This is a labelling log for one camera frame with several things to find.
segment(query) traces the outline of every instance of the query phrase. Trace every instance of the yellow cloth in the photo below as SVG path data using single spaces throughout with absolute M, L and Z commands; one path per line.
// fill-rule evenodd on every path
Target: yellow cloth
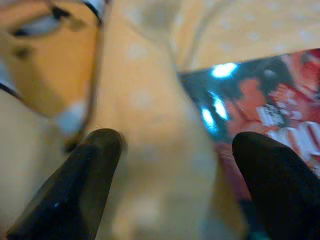
M 319 8 L 316 0 L 114 1 L 96 126 L 122 132 L 128 147 L 97 239 L 242 239 L 243 218 L 177 72 L 316 48 Z
M 0 90 L 0 239 L 44 182 L 63 164 L 54 123 Z

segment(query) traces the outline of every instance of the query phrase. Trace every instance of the black plastic piece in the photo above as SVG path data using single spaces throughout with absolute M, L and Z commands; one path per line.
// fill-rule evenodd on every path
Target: black plastic piece
M 39 189 L 7 239 L 94 240 L 121 151 L 115 130 L 90 133 Z
M 272 240 L 320 239 L 320 180 L 289 147 L 256 132 L 232 142 L 252 200 Z

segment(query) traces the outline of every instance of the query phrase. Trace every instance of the polka dot fabric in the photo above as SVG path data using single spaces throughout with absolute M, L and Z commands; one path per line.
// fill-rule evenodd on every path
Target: polka dot fabric
M 317 0 L 119 0 L 125 16 L 141 32 L 176 42 L 179 71 L 318 48 Z M 166 4 L 165 8 L 149 6 Z M 146 12 L 169 21 L 166 31 L 150 29 Z
M 317 6 L 316 0 L 113 1 L 96 126 L 121 132 L 127 150 L 97 240 L 245 238 L 244 216 L 177 72 L 319 47 Z M 141 211 L 141 201 L 155 211 Z M 210 231 L 203 233 L 206 221 Z

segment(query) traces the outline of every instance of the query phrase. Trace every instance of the white polka dot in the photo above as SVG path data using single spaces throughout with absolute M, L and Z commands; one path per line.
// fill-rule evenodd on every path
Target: white polka dot
M 203 1 L 207 8 L 212 8 L 216 3 L 215 0 L 203 0 Z
M 139 147 L 136 147 L 136 150 L 141 153 L 142 160 L 146 162 L 156 162 L 159 160 L 159 153 L 157 151 L 157 147 L 153 144 L 144 144 Z
M 297 20 L 299 20 L 299 21 L 303 21 L 303 20 L 306 19 L 306 16 L 303 15 L 301 12 L 295 12 L 295 13 L 293 14 L 293 16 L 294 16 L 295 19 L 297 19 Z
M 300 32 L 300 36 L 305 42 L 310 42 L 313 39 L 312 33 L 309 31 L 305 31 L 305 30 L 302 30 Z
M 132 43 L 128 49 L 128 57 L 136 60 L 145 57 L 148 54 L 146 48 L 138 43 Z
M 274 52 L 283 53 L 286 50 L 286 46 L 283 44 L 278 44 L 274 47 Z
M 312 6 L 312 9 L 317 13 L 320 13 L 320 3 L 316 3 L 314 6 Z
M 221 20 L 220 25 L 223 27 L 224 30 L 229 30 L 231 28 L 231 24 L 228 20 Z
M 177 48 L 177 43 L 175 39 L 170 40 L 170 45 L 171 45 L 172 51 L 174 53 L 177 53 L 178 48 Z
M 124 10 L 124 15 L 134 24 L 140 24 L 142 22 L 142 16 L 137 8 L 126 8 Z
M 250 32 L 250 33 L 248 34 L 248 37 L 249 37 L 249 39 L 252 40 L 252 41 L 258 41 L 258 40 L 260 39 L 260 35 L 259 35 L 259 33 L 257 33 L 257 32 Z
M 180 27 L 184 24 L 185 22 L 185 16 L 181 13 L 178 14 L 177 17 L 175 18 L 175 24 L 177 27 Z
M 272 27 L 274 29 L 281 29 L 281 28 L 283 28 L 283 26 L 284 26 L 284 24 L 281 21 L 273 21 L 272 22 Z
M 192 154 L 192 170 L 197 171 L 201 175 L 207 175 L 210 168 L 206 160 L 211 159 L 211 156 L 205 152 L 194 152 Z
M 193 108 L 191 108 L 189 104 L 184 103 L 181 109 L 183 110 L 183 113 L 187 120 L 191 120 L 191 121 L 198 120 L 199 118 L 198 113 Z
M 147 90 L 139 90 L 130 96 L 131 105 L 137 109 L 148 109 L 151 107 L 152 96 Z
M 160 24 L 163 25 L 166 21 L 166 11 L 163 8 L 159 8 L 158 11 L 155 14 L 156 21 Z
M 200 68 L 200 63 L 199 63 L 199 60 L 198 60 L 197 58 L 194 58 L 194 59 L 192 60 L 191 68 L 192 68 L 192 69 L 198 69 L 198 68 Z
M 249 22 L 254 22 L 256 20 L 255 16 L 253 16 L 252 14 L 249 14 L 249 13 L 246 13 L 243 16 Z
M 145 226 L 148 229 L 157 225 L 161 216 L 159 201 L 143 196 L 133 203 L 133 213 L 138 226 Z
M 277 2 L 272 2 L 268 5 L 268 7 L 272 10 L 272 11 L 278 11 L 280 10 L 280 4 Z
M 225 52 L 231 52 L 232 51 L 232 46 L 228 43 L 221 43 L 220 48 L 223 49 Z

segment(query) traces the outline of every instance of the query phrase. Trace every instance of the yellow fabric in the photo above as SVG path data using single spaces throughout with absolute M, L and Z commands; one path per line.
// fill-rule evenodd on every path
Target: yellow fabric
M 65 156 L 57 127 L 2 90 L 0 111 L 0 239 L 4 239 Z
M 319 47 L 319 3 L 115 0 L 106 22 L 96 127 L 122 132 L 127 150 L 97 239 L 242 239 L 243 216 L 177 72 Z

